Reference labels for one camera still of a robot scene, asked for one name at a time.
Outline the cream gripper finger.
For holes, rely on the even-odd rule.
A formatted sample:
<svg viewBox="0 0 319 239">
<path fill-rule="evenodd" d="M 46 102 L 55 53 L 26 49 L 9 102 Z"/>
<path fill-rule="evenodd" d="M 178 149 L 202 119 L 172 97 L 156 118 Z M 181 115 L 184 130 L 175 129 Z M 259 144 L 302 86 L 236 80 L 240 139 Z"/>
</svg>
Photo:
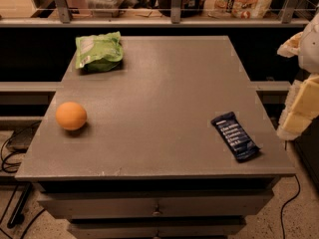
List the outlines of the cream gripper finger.
<svg viewBox="0 0 319 239">
<path fill-rule="evenodd" d="M 277 54 L 286 58 L 297 56 L 300 50 L 301 36 L 302 32 L 293 35 L 290 39 L 288 39 L 278 48 Z"/>
<path fill-rule="evenodd" d="M 318 116 L 319 75 L 310 75 L 303 82 L 295 80 L 279 119 L 277 135 L 283 140 L 294 140 Z"/>
</svg>

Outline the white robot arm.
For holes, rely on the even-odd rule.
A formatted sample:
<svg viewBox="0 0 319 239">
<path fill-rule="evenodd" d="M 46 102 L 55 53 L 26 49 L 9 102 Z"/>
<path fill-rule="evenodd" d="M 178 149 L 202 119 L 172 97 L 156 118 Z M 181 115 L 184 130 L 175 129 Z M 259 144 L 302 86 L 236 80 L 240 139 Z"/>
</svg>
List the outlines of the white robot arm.
<svg viewBox="0 0 319 239">
<path fill-rule="evenodd" d="M 294 140 L 319 116 L 319 15 L 282 44 L 277 54 L 297 56 L 299 67 L 310 74 L 306 80 L 293 82 L 279 119 L 277 135 Z"/>
</svg>

